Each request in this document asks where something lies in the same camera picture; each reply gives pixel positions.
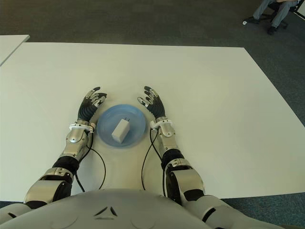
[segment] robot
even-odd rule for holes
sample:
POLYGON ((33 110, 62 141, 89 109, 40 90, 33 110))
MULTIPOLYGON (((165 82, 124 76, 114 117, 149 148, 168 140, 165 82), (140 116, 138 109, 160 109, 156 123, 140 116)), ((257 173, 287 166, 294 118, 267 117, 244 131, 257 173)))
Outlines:
POLYGON ((167 197, 145 190, 101 189, 71 196, 72 182, 92 141, 90 119, 107 94, 90 90, 70 125, 66 147, 29 189, 24 203, 0 209, 1 229, 281 229, 245 216, 214 196, 205 195, 201 177, 175 141, 172 122, 157 92, 146 86, 138 101, 150 111, 160 144, 167 197))

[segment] white charger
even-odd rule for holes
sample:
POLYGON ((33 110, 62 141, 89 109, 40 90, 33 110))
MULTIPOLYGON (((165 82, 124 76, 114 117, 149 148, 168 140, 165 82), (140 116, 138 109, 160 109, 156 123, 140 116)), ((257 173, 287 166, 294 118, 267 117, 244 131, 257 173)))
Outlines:
POLYGON ((111 135, 116 142, 122 143, 127 133, 129 132, 129 129, 129 119, 128 121, 126 119, 121 119, 111 135))

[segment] office chair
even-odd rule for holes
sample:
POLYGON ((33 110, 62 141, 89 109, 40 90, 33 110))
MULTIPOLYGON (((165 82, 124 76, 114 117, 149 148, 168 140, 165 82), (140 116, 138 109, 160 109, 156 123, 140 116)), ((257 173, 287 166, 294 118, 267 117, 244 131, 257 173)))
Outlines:
MULTIPOLYGON (((298 6, 300 6, 302 3, 303 3, 304 0, 301 0, 299 1, 299 3, 296 5, 296 6, 293 6, 293 7, 290 7, 290 12, 296 12, 298 6)), ((279 11, 280 9, 280 5, 282 4, 282 2, 273 2, 271 4, 268 5, 268 7, 270 9, 272 9, 274 12, 272 14, 265 14, 263 13, 261 18, 259 19, 259 21, 267 21, 267 20, 270 20, 270 22, 272 22, 272 20, 275 18, 277 12, 279 11)), ((243 25, 246 25, 248 22, 247 20, 248 19, 252 19, 253 17, 250 17, 250 18, 247 18, 247 19, 244 19, 243 21, 243 25)), ((281 24, 283 26, 284 29, 287 29, 288 27, 288 23, 284 20, 281 21, 281 24)))

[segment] shoe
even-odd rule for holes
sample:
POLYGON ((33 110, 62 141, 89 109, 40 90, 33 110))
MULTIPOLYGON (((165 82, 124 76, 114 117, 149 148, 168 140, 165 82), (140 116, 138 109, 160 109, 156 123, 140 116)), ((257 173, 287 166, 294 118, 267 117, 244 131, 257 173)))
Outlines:
POLYGON ((259 20, 255 19, 254 17, 247 18, 247 19, 245 19, 245 21, 248 23, 259 24, 259 20))
POLYGON ((269 35, 273 35, 273 34, 275 33, 275 31, 276 31, 276 27, 271 26, 271 27, 268 29, 267 33, 268 33, 269 35))

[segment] metal joint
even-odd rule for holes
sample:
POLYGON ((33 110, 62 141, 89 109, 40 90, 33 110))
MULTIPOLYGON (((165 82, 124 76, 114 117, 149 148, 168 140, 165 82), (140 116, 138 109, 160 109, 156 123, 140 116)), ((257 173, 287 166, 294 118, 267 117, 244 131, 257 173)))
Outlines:
POLYGON ((192 169, 191 164, 188 162, 188 160, 184 159, 184 158, 177 158, 174 160, 171 160, 165 167, 165 171, 167 171, 169 166, 172 167, 189 167, 189 169, 192 169))
POLYGON ((175 130, 173 129, 173 122, 171 120, 167 119, 166 117, 160 117, 157 120, 157 123, 154 121, 150 122, 152 129, 157 129, 160 127, 161 132, 165 137, 171 137, 175 134, 175 130))
POLYGON ((67 176, 70 176, 71 179, 73 180, 72 172, 70 172, 69 170, 67 170, 65 168, 60 168, 60 167, 49 168, 39 180, 42 180, 45 176, 61 176, 61 177, 63 177, 63 176, 65 176, 65 174, 67 174, 67 176))
POLYGON ((74 129, 82 129, 82 130, 86 130, 90 133, 93 133, 94 129, 95 129, 95 124, 91 123, 90 125, 84 125, 84 124, 74 123, 69 126, 69 129, 72 131, 74 129))
POLYGON ((88 121, 85 121, 85 120, 77 120, 77 122, 75 122, 76 124, 83 124, 83 125, 89 125, 89 122, 88 121))

